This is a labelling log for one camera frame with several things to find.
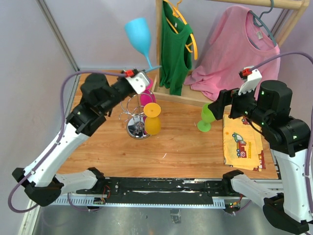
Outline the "pink plastic wine glass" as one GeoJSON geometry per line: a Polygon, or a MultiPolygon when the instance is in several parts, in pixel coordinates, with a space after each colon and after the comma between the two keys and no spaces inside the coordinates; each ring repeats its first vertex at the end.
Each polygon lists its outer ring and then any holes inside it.
{"type": "MultiPolygon", "coordinates": [[[[140,95],[140,104],[141,106],[145,107],[149,103],[153,103],[152,107],[154,107],[156,103],[156,99],[154,94],[150,91],[151,85],[140,95]]],[[[144,114],[143,120],[145,124],[145,133],[150,135],[156,134],[156,128],[154,121],[151,120],[151,117],[148,118],[148,126],[146,126],[146,118],[147,116],[144,114]]]]}

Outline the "blue plastic wine glass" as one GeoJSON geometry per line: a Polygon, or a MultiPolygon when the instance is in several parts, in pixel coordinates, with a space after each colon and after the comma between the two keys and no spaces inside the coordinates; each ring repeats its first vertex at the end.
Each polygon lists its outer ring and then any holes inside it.
{"type": "Polygon", "coordinates": [[[153,66],[149,58],[152,37],[146,19],[133,19],[125,24],[124,30],[132,47],[145,57],[149,65],[147,71],[159,69],[161,66],[153,66]]]}

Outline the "green plastic wine glass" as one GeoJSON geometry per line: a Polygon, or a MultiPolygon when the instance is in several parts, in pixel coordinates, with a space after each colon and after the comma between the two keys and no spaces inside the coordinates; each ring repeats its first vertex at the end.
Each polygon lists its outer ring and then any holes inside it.
{"type": "Polygon", "coordinates": [[[201,120],[197,123],[197,128],[201,132],[208,132],[211,129],[211,123],[214,122],[216,119],[209,109],[209,104],[205,104],[201,110],[201,120]]]}

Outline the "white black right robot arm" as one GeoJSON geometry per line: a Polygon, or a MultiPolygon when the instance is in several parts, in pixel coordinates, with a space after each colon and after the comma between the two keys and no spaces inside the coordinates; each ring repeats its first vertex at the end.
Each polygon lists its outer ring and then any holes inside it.
{"type": "Polygon", "coordinates": [[[283,192],[275,193],[249,179],[242,171],[223,175],[222,191],[228,196],[240,193],[257,204],[268,222],[275,228],[301,235],[313,222],[312,193],[309,185],[309,156],[312,137],[309,126],[290,116],[292,90],[285,83],[267,80],[261,83],[259,94],[240,94],[238,89],[222,90],[216,101],[208,105],[216,120],[230,106],[229,117],[244,117],[261,127],[276,158],[283,192]]]}

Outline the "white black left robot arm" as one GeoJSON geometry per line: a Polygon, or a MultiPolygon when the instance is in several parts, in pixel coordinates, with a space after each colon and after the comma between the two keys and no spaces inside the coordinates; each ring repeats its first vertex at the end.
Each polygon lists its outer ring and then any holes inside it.
{"type": "Polygon", "coordinates": [[[128,96],[141,94],[150,84],[145,74],[133,70],[117,77],[110,85],[106,73],[89,74],[81,85],[80,103],[62,118],[59,134],[30,165],[13,171],[16,187],[23,186],[29,199],[38,206],[46,207],[59,196],[78,190],[90,190],[95,194],[104,190],[104,174],[95,167],[71,174],[59,174],[58,170],[106,121],[106,117],[111,116],[116,105],[128,96]]]}

